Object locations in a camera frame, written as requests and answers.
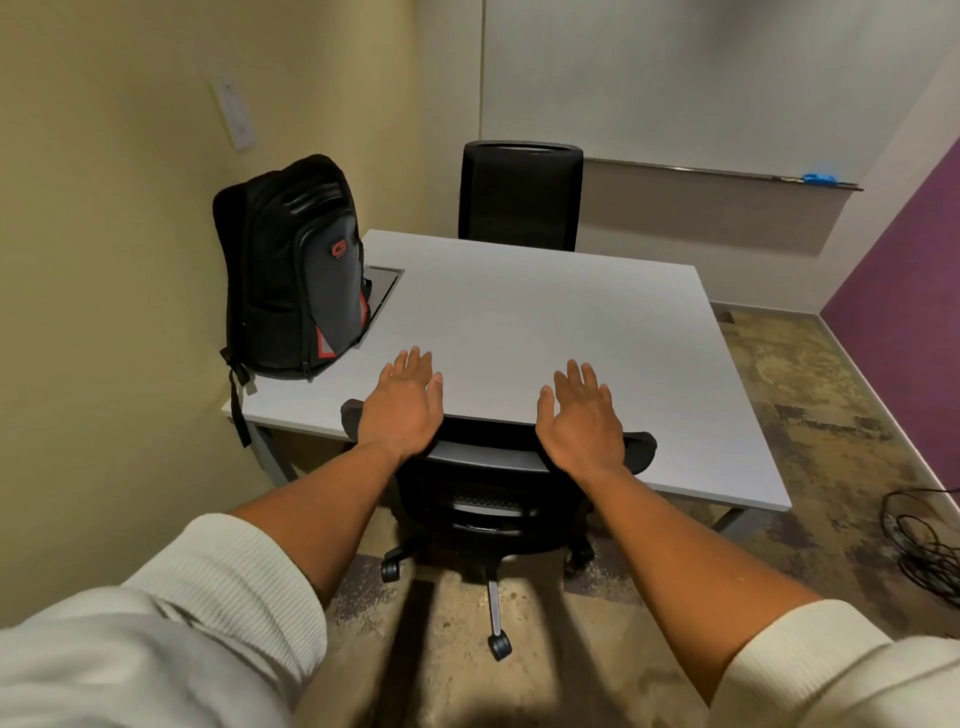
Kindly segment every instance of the whiteboard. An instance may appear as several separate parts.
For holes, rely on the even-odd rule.
[[[958,0],[487,0],[481,135],[857,182],[958,38]]]

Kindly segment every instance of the patterned carpet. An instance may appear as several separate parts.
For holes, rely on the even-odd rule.
[[[920,472],[818,322],[724,308],[716,315],[794,504],[744,547],[849,601],[891,636],[960,636],[960,611],[900,574],[877,525],[882,496],[923,487]],[[724,512],[673,500],[703,522]],[[948,531],[927,501],[905,505]],[[298,723],[703,725],[706,707],[603,524],[591,530],[597,558],[575,577],[564,576],[560,554],[505,565],[501,603],[514,654],[496,663],[482,584],[436,564],[404,565],[399,582],[380,582],[379,557],[397,534],[389,510],[378,508],[329,610],[328,656]]]

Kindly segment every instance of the white sleeve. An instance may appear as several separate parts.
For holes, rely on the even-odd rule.
[[[123,586],[0,630],[0,723],[287,726],[325,649],[320,600],[282,549],[202,516]]]
[[[239,651],[289,705],[324,658],[326,620],[310,583],[273,539],[233,516],[195,519],[124,586]]]
[[[825,600],[789,612],[740,650],[708,726],[954,726],[957,685],[957,641],[894,643],[850,604]]]

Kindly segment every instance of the ribbed knit sleeve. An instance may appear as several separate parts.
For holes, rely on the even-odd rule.
[[[233,516],[195,519],[125,586],[169,605],[168,618],[224,638],[276,676],[291,706],[324,658],[324,610],[310,583],[269,536]]]
[[[788,612],[733,659],[710,706],[708,726],[800,725],[821,695],[890,639],[845,601]]]

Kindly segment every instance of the blue marker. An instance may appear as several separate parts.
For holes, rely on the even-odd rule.
[[[818,184],[821,187],[835,187],[837,185],[837,179],[833,175],[822,175],[818,172],[805,174],[802,179],[804,184]]]

